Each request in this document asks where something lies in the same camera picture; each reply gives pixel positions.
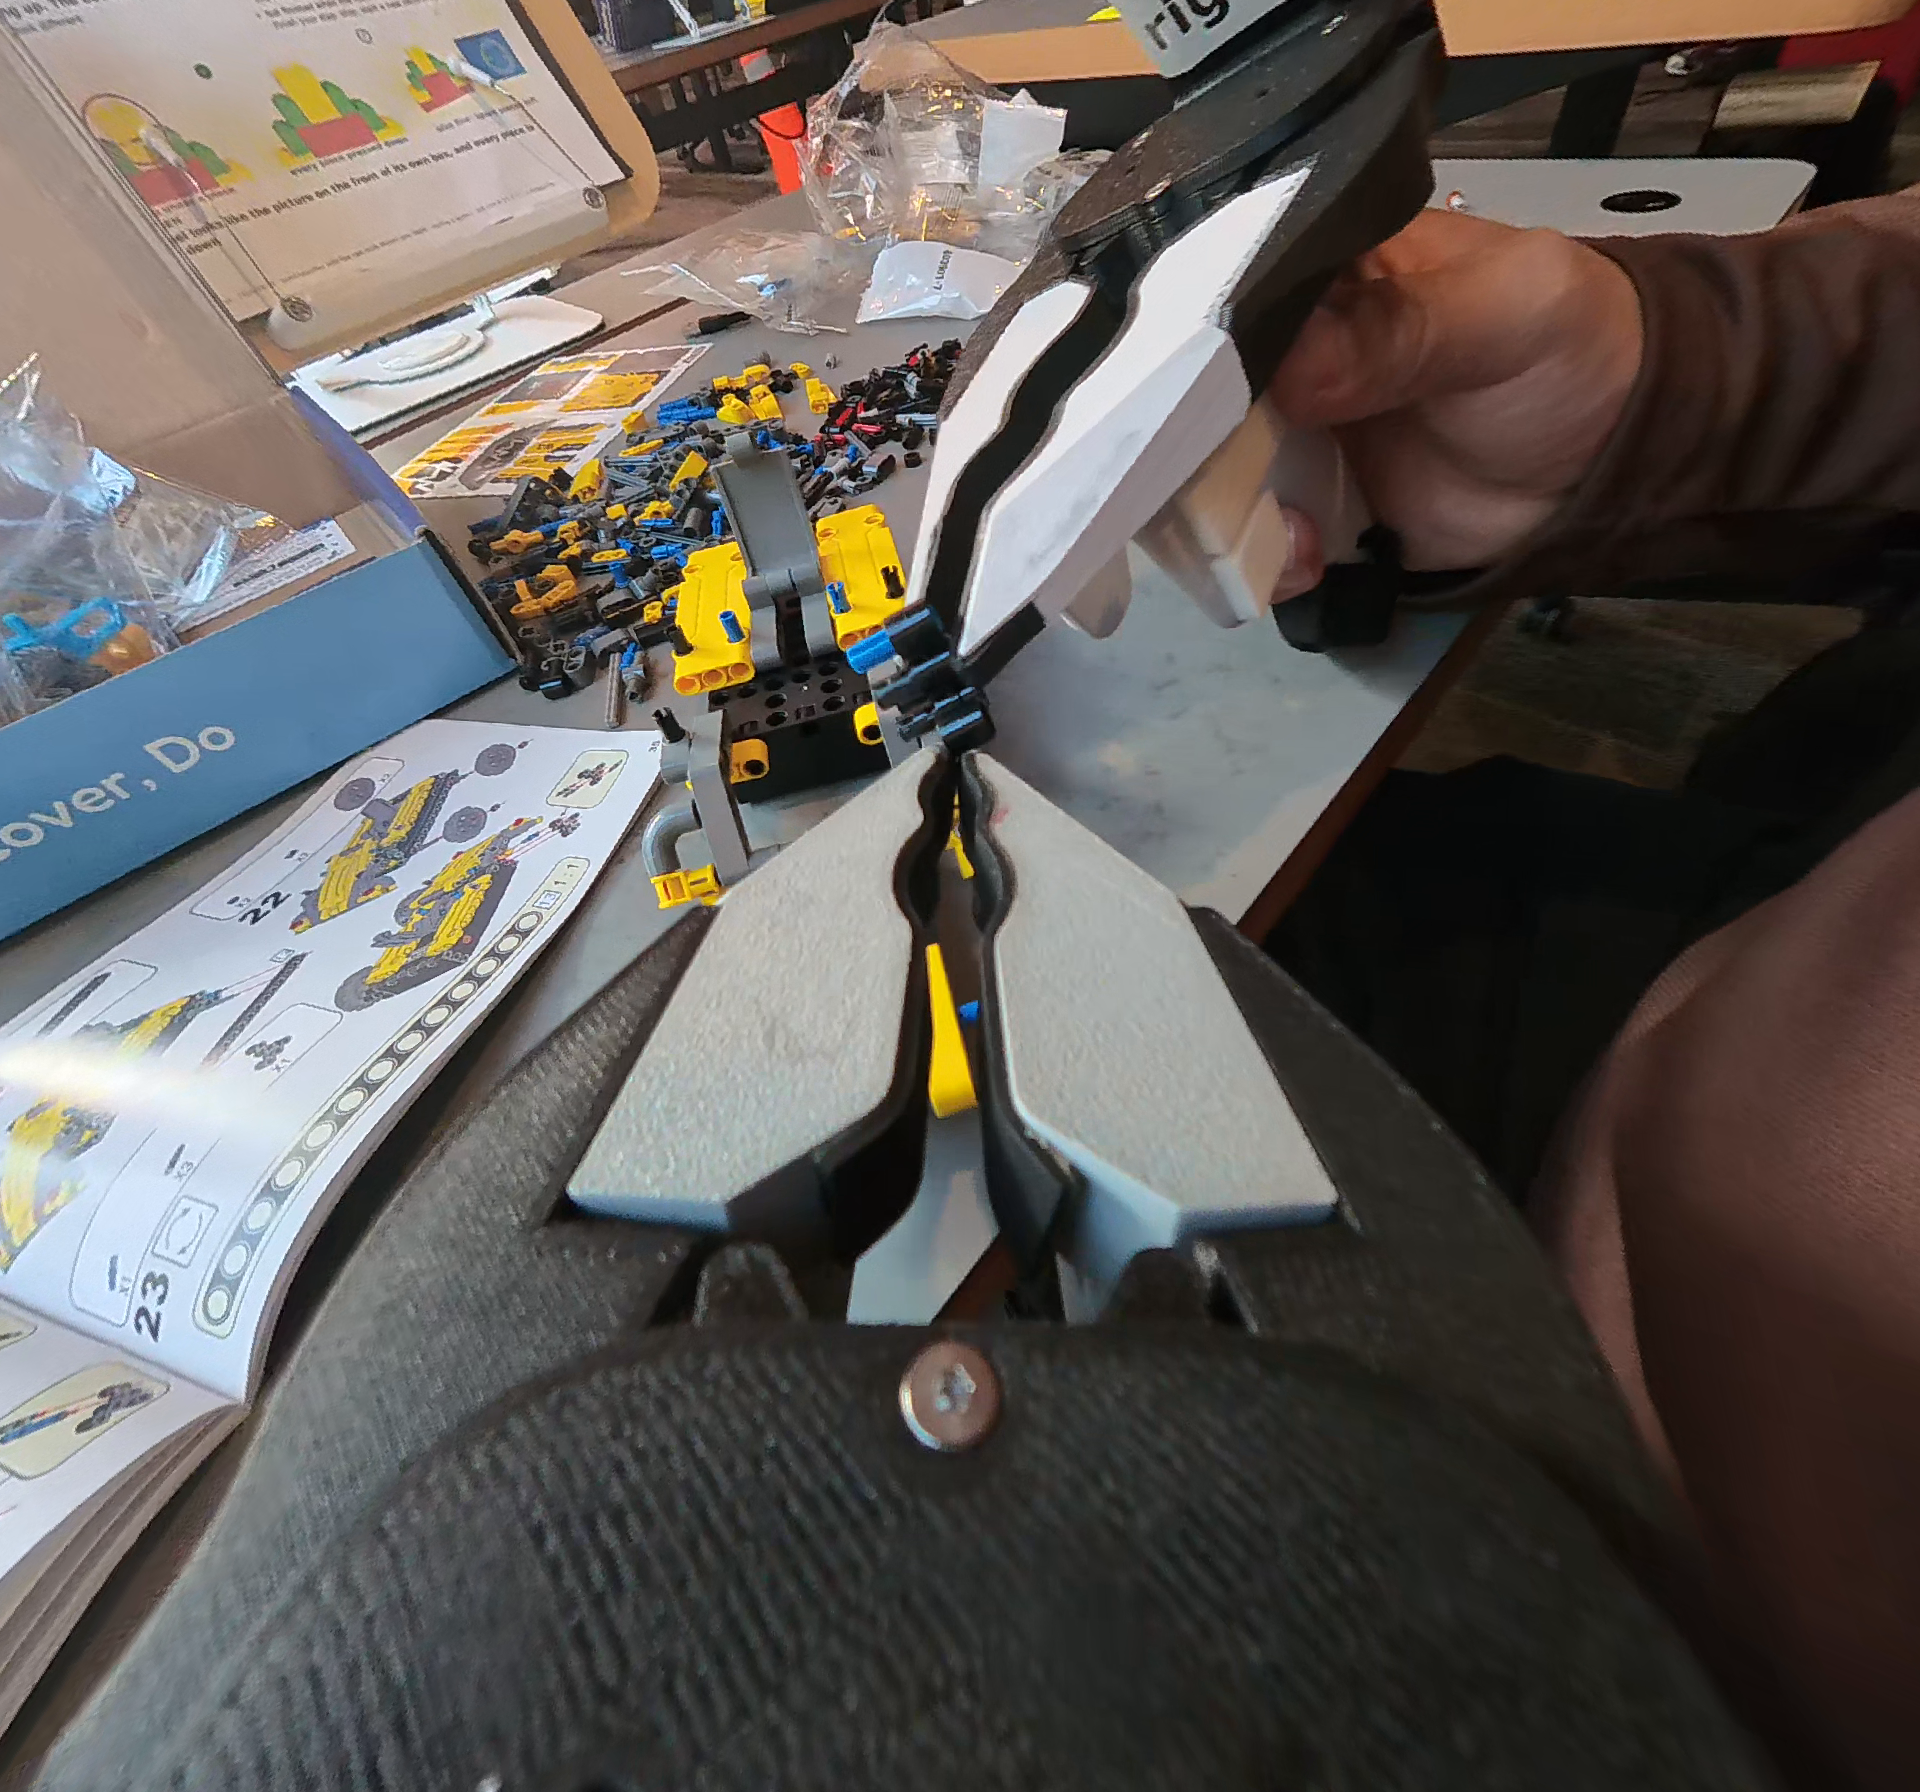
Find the black connector with blue pin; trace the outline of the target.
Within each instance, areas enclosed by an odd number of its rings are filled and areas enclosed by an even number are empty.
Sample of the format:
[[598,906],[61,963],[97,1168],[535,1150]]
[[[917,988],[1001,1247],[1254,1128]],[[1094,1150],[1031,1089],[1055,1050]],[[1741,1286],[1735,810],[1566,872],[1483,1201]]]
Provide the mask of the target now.
[[871,682],[871,701],[901,720],[901,741],[942,741],[945,758],[997,741],[988,673],[953,650],[934,607],[914,607],[871,637],[853,637],[843,662]]

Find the yellow printed leaflet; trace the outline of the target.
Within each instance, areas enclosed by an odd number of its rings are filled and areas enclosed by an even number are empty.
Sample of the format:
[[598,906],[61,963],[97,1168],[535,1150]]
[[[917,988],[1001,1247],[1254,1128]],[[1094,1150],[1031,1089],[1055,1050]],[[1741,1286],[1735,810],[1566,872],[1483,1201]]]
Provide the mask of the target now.
[[651,397],[669,397],[698,367],[705,342],[549,359],[407,462],[396,487],[409,500],[470,500],[508,498],[515,484],[549,484],[555,464],[573,476],[621,438],[621,427],[647,427]]

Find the pile of black red pins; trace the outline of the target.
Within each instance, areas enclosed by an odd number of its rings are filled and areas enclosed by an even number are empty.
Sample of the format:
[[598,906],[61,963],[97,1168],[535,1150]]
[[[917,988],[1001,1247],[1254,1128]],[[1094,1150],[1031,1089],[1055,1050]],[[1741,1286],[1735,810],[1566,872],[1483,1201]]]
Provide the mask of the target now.
[[821,390],[807,382],[817,438],[807,438],[807,487],[871,487],[901,464],[917,464],[942,404],[963,367],[963,338],[914,342],[901,367],[871,367],[862,377]]

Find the instruction sign board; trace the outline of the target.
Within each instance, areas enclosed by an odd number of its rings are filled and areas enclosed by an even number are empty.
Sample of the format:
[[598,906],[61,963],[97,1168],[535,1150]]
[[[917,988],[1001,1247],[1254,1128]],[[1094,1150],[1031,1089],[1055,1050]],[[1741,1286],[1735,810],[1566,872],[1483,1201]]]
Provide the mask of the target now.
[[10,34],[284,373],[660,215],[570,0],[10,0]]

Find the blue cardboard kit box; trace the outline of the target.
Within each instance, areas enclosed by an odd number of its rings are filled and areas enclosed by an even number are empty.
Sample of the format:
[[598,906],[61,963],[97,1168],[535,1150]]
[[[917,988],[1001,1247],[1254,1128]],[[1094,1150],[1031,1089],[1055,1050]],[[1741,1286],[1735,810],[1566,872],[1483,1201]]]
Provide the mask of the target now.
[[515,662],[396,484],[169,257],[47,68],[0,58],[10,359],[141,476],[334,528],[340,564],[0,737],[0,932],[493,685]]

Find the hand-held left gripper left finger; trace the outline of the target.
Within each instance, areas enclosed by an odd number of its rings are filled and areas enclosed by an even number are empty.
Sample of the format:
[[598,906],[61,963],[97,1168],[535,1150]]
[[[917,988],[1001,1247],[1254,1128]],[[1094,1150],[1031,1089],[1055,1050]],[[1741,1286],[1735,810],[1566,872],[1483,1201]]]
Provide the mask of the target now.
[[925,1182],[953,762],[907,758],[692,921],[570,1212],[859,1268]]

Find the white flat stand base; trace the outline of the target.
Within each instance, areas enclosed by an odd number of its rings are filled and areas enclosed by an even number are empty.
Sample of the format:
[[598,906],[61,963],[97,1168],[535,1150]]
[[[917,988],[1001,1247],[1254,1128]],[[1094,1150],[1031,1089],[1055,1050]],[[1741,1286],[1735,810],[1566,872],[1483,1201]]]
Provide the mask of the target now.
[[1813,191],[1802,159],[1436,159],[1436,215],[1579,241],[1769,237]]

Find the yellow black brick vehicle model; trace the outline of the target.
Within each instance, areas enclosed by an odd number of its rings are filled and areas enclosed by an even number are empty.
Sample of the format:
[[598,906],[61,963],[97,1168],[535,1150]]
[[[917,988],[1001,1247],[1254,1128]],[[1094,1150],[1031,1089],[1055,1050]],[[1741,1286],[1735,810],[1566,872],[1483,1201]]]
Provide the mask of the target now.
[[669,701],[660,708],[667,805],[647,826],[647,872],[667,913],[749,883],[742,805],[782,805],[878,774],[885,720],[859,645],[907,614],[907,564],[885,508],[805,508],[789,452],[749,430],[705,464],[719,515],[692,522],[669,618]]

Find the person's brown sweater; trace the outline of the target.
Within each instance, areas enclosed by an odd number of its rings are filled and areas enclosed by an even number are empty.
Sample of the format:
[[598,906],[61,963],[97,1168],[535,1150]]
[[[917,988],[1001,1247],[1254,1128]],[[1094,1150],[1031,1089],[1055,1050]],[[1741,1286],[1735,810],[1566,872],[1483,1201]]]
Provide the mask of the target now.
[[1693,939],[1538,1229],[1813,1787],[1920,1760],[1920,805]]

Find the crumpled clear plastic bag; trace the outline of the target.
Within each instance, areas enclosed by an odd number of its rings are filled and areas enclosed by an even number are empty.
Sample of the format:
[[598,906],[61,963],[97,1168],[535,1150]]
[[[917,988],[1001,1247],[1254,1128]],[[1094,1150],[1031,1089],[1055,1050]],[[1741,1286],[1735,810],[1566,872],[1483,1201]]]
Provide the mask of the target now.
[[692,302],[698,314],[757,314],[766,328],[839,338],[859,322],[871,270],[871,241],[749,230],[711,250],[678,241],[621,270],[621,279],[660,302]]
[[1063,107],[1001,95],[914,27],[878,20],[805,107],[805,200],[829,241],[945,241],[1031,261],[1111,152],[1067,152]]

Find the open instruction booklet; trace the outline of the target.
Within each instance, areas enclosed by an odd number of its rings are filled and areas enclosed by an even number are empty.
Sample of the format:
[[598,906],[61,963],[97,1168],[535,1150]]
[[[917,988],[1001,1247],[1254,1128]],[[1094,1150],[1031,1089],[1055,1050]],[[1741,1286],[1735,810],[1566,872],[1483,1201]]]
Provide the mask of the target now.
[[591,898],[651,731],[415,720],[10,1022],[10,1727],[251,1408],[334,1196]]

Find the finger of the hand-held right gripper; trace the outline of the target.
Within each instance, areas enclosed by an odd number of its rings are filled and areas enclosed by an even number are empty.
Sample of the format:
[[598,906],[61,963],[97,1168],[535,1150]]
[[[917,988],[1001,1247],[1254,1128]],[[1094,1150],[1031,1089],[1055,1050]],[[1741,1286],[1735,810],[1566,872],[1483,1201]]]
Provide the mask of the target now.
[[988,500],[963,596],[970,662],[1014,614],[1063,618],[1246,417],[1254,377],[1237,349],[1227,302],[1301,187],[1308,162],[1237,191],[1135,272],[1118,342],[1067,382],[1043,445]]
[[925,607],[945,623],[953,650],[970,629],[970,574],[988,528],[988,500],[1014,484],[1063,397],[1094,367],[1094,288],[1050,279],[1007,314],[997,342],[972,328],[970,349],[988,359],[970,382],[945,390],[917,508],[917,551],[907,574],[907,607]]

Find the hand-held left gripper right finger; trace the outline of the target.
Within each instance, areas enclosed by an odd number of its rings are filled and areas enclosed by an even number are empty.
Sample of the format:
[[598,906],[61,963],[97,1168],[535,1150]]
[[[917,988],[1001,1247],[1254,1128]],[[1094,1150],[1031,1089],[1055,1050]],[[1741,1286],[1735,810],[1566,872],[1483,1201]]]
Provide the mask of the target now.
[[1094,1320],[1142,1247],[1308,1229],[1337,1182],[1180,891],[997,758],[963,762],[988,1201],[1031,1300]]

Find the small white label bag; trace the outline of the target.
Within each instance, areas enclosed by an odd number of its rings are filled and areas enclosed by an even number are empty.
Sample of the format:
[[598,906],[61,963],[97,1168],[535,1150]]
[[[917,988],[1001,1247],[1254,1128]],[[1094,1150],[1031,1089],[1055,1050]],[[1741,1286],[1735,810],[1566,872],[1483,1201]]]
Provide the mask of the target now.
[[907,322],[907,314],[997,314],[997,302],[1014,288],[1019,261],[945,250],[945,241],[889,241],[871,261],[871,279],[859,296],[859,322]]

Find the person's right hand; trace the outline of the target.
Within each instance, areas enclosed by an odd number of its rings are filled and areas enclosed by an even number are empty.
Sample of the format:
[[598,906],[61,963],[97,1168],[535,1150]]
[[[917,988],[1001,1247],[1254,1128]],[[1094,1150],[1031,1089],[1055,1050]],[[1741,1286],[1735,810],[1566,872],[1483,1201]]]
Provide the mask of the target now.
[[1619,430],[1644,367],[1634,272],[1566,237],[1415,215],[1361,257],[1267,377],[1330,430],[1415,574],[1515,556]]

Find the pile of blue grey brick parts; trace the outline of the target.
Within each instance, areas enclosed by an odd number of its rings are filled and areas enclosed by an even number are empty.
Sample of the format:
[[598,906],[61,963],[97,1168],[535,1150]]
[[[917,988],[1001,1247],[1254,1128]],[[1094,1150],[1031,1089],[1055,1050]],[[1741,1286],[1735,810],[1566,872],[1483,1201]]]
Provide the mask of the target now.
[[719,515],[705,464],[749,430],[789,452],[805,508],[859,508],[859,487],[807,487],[807,382],[839,390],[807,367],[719,373],[692,397],[667,397],[651,430],[609,438],[573,476],[515,484],[508,508],[467,528],[470,564],[485,564],[478,596],[515,629],[519,685],[570,692],[581,662],[647,673],[667,650],[692,522]]

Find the grey desk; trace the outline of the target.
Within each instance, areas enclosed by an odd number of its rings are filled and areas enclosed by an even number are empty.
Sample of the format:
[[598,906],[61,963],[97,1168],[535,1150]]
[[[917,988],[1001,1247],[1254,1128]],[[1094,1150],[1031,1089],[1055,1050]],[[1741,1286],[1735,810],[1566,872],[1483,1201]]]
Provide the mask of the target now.
[[[1450,682],[1471,662],[1463,623],[1469,618],[1396,618],[1396,629],[1364,650],[1289,650],[1267,618],[1219,629],[1161,564],[1130,564],[1130,614],[1111,645],[1063,623],[997,682],[997,758],[1193,906],[1241,913],[1246,932],[1267,932],[1378,774],[1415,747]],[[55,988],[61,971],[84,971],[100,939],[124,939],[182,898],[182,883],[215,883],[215,872],[260,847],[290,810],[294,794],[276,794],[78,913],[41,921],[26,939],[10,939],[10,1015],[26,1011],[26,988]],[[251,1414],[100,1570],[100,1596],[84,1609],[78,1636],[10,1731],[10,1787],[37,1787],[61,1738],[84,1731],[107,1669],[135,1650],[156,1602],[191,1567],[284,1402],[290,1368],[306,1343],[306,1324],[382,1212],[409,1191],[441,1142],[467,1136],[467,1118],[508,1118],[519,1059],[570,1038],[573,1011],[591,1011],[667,930],[669,913],[651,906],[630,835],[603,883],[591,883],[581,913],[519,977],[508,1011],[451,1050],[428,1101],[340,1191],[276,1320]],[[972,1118],[925,1136],[925,1196],[907,1220],[859,1268],[797,1264],[817,1320],[853,1308],[853,1320],[925,1324],[953,1289],[997,1308],[988,1280],[1001,1280],[1001,1247],[988,1247],[988,1196],[972,1175],[978,1136]]]

